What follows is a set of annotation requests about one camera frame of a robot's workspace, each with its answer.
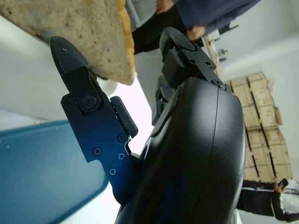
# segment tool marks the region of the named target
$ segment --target screw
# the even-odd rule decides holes
[[[87,95],[82,100],[82,104],[85,108],[91,109],[93,108],[97,103],[97,99],[91,95]]]
[[[111,176],[114,176],[115,175],[115,173],[116,173],[116,169],[111,169],[110,171],[109,171],[109,174],[111,175]]]
[[[66,101],[68,104],[73,104],[75,102],[75,98],[73,96],[69,96]]]
[[[101,154],[102,154],[102,149],[101,149],[100,147],[96,147],[96,148],[94,148],[94,149],[93,149],[93,154],[94,154],[95,156],[99,156],[99,155],[101,155]]]
[[[125,158],[125,154],[124,154],[124,153],[120,153],[120,154],[118,154],[118,158],[119,158],[120,160],[123,160],[123,159]]]
[[[118,140],[119,142],[124,142],[124,141],[126,140],[126,136],[125,136],[124,134],[119,134],[119,135],[117,136],[117,140]]]

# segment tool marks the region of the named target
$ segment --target blue sweater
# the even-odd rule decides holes
[[[260,0],[173,0],[188,30],[205,26],[206,34],[228,25]]]

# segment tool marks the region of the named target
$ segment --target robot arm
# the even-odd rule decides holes
[[[225,224],[239,198],[245,128],[242,108],[199,46],[173,28],[160,40],[168,86],[157,88],[155,127],[141,155],[138,129],[120,98],[108,99],[80,52],[52,37],[69,90],[61,104],[87,162],[99,160],[121,204],[117,224]]]

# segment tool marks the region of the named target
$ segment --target dark jacket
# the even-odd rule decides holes
[[[264,216],[275,216],[281,221],[299,220],[299,211],[297,213],[284,211],[281,198],[282,195],[274,191],[274,183],[244,181],[237,209]]]
[[[173,0],[187,29],[205,26],[206,34],[245,13],[260,0]]]

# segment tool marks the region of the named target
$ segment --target man's hand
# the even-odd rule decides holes
[[[285,188],[282,189],[282,186],[283,186],[282,183],[280,183],[280,184],[275,183],[275,185],[274,185],[274,191],[276,191],[276,192],[278,192],[280,194],[283,194],[284,191],[285,191]]]
[[[191,41],[195,41],[201,38],[203,35],[205,35],[205,33],[206,33],[206,28],[204,26],[198,26],[198,27],[195,26],[191,30],[187,31],[187,37]]]
[[[172,0],[157,0],[157,14],[165,13],[173,6]]]

